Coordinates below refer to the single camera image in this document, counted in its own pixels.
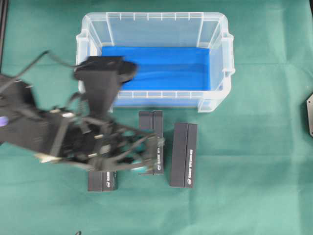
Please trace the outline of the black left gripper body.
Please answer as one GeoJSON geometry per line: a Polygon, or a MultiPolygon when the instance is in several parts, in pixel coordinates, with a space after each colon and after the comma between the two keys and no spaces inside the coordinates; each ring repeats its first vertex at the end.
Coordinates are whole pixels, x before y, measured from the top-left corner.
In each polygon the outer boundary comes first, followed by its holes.
{"type": "Polygon", "coordinates": [[[61,162],[87,170],[121,171],[150,165],[144,158],[148,133],[114,119],[83,118],[71,124],[61,147],[61,162]]]}

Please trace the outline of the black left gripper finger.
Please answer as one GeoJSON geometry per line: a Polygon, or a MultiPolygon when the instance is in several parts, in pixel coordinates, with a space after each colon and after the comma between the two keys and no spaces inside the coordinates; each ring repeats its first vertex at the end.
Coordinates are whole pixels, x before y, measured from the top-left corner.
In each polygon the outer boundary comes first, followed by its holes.
{"type": "Polygon", "coordinates": [[[145,141],[144,158],[151,162],[160,162],[165,144],[164,137],[151,134],[145,141]]]}
{"type": "Polygon", "coordinates": [[[144,165],[132,168],[131,171],[138,173],[139,175],[154,175],[155,174],[155,164],[152,165],[144,165]]]}

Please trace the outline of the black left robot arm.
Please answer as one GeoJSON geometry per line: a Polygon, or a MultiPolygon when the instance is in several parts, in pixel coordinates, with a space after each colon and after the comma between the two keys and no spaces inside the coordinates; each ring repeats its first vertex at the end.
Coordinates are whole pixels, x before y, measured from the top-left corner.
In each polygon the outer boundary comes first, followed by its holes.
{"type": "Polygon", "coordinates": [[[163,138],[120,124],[109,115],[86,115],[86,97],[74,93],[70,100],[76,99],[77,111],[68,104],[42,110],[30,84],[1,75],[0,141],[33,151],[42,163],[70,164],[88,171],[153,169],[163,138]]]}

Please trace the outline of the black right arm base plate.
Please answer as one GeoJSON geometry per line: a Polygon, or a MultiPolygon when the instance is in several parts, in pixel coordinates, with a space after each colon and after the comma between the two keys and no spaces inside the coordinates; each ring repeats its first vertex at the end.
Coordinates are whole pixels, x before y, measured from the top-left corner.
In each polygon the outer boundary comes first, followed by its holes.
{"type": "Polygon", "coordinates": [[[305,101],[305,108],[307,113],[308,132],[313,137],[313,94],[311,94],[305,101]]]}

